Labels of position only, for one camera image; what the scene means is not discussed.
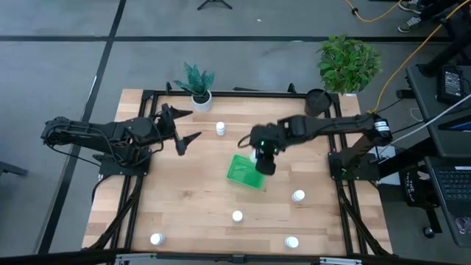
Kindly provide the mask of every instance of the green plastic tray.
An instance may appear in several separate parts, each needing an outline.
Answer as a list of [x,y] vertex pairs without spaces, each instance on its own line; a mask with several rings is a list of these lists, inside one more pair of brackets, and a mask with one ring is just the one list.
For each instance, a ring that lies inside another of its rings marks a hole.
[[255,170],[255,164],[240,155],[234,155],[227,179],[256,189],[262,189],[265,182],[265,176]]

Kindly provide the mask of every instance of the bracket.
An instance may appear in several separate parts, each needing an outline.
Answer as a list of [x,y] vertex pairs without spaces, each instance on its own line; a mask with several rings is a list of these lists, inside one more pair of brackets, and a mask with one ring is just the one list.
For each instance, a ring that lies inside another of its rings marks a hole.
[[[151,149],[147,149],[149,154],[152,154]],[[101,162],[99,173],[104,176],[110,175],[124,175],[124,176],[146,176],[150,167],[151,155],[148,159],[143,161],[137,166],[123,167],[118,165],[113,157],[108,154],[93,155],[93,158]]]
[[328,154],[330,174],[334,180],[372,180],[380,179],[378,160],[375,154],[367,153],[358,158],[356,163],[349,168],[343,168],[341,153],[330,152]]

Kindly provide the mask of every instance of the keyboard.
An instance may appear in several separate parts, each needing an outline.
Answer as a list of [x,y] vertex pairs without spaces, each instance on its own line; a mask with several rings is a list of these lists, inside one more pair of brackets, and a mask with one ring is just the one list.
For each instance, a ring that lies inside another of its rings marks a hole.
[[434,168],[445,204],[455,216],[471,214],[471,166]]

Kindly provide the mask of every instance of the black stripe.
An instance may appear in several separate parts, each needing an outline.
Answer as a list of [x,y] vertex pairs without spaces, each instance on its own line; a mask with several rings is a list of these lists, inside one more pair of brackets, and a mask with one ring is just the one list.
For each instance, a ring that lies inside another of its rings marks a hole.
[[[115,19],[113,21],[113,26],[111,27],[110,36],[107,39],[105,50],[103,51],[100,64],[96,71],[96,80],[93,84],[90,97],[88,98],[87,104],[85,105],[84,113],[80,121],[90,121],[91,112],[93,110],[93,106],[95,105],[96,97],[98,95],[98,91],[102,83],[103,73],[105,72],[106,65],[110,57],[111,48],[113,46],[113,37],[116,35],[119,22],[121,21],[121,17],[123,15],[125,4],[126,0],[120,0],[118,10],[116,11]],[[79,153],[80,146],[73,146],[71,154],[77,156]],[[74,170],[76,165],[76,158],[69,157],[69,159],[66,161],[65,170],[63,171],[63,174],[60,178],[61,181],[59,192],[57,193],[56,199],[54,201],[54,206],[52,208],[51,215],[49,216],[49,220],[47,222],[46,229],[44,230],[44,235],[39,246],[39,254],[46,254],[49,252],[52,239],[54,238],[54,233],[59,222],[60,214],[62,212],[64,202],[67,197],[68,189],[70,187],[72,177],[74,176]]]
[[[365,42],[396,43],[396,42],[423,42],[427,37],[349,37]],[[125,42],[152,42],[152,41],[303,41],[321,42],[329,37],[311,36],[116,36],[114,41]],[[448,37],[432,37],[429,43],[451,42]]]
[[[34,36],[34,35],[0,35],[0,41],[31,41],[31,42],[169,42],[169,41],[302,41],[322,42],[329,39],[323,36],[116,36],[116,28],[112,28],[114,35],[111,36],[79,36],[79,35],[57,35],[57,36]],[[350,37],[372,43],[416,43],[423,42],[427,37],[406,36],[383,36],[383,37]],[[429,43],[449,43],[449,37],[432,37]]]
[[63,42],[95,42],[107,41],[108,36],[34,36],[34,35],[0,35],[0,41],[63,41]]

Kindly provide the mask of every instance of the chair wheel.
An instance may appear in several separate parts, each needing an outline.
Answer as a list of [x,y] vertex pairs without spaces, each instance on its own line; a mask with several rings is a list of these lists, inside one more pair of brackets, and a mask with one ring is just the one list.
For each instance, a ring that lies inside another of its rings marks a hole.
[[422,232],[424,233],[424,236],[428,239],[435,237],[435,232],[432,230],[432,227],[425,227],[424,229],[422,229]]

